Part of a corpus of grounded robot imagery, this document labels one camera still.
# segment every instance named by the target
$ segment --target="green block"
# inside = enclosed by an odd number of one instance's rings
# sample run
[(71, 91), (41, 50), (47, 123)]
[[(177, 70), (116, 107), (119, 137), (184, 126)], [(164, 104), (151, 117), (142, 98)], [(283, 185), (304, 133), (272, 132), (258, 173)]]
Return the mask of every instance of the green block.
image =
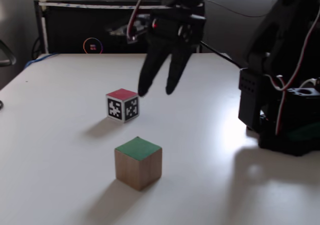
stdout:
[(142, 161), (159, 149), (161, 149), (160, 146), (143, 140), (138, 136), (116, 148), (116, 150), (118, 150), (119, 152), (128, 155), (129, 157), (138, 161)]

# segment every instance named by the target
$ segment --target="table surface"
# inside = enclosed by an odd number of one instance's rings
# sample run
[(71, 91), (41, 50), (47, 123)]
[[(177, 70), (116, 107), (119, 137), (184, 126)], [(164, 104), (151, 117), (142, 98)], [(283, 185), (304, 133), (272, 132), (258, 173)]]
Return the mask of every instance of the table surface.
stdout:
[[(143, 54), (58, 55), (0, 92), (1, 225), (318, 225), (320, 154), (259, 149), (238, 120), (239, 70), (192, 56), (167, 96), (168, 61), (138, 118), (106, 118), (105, 94), (136, 90)], [(114, 149), (163, 148), (142, 192), (115, 180)]]

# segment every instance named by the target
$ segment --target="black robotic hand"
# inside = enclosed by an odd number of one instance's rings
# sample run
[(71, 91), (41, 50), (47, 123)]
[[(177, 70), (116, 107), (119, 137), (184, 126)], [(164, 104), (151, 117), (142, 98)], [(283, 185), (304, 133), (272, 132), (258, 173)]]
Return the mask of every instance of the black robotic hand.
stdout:
[(186, 65), (200, 44), (206, 23), (203, 0), (163, 0), (171, 9), (155, 9), (150, 15), (146, 38), (149, 50), (144, 61), (138, 94), (148, 93), (155, 76), (171, 54), (166, 93), (172, 94)]

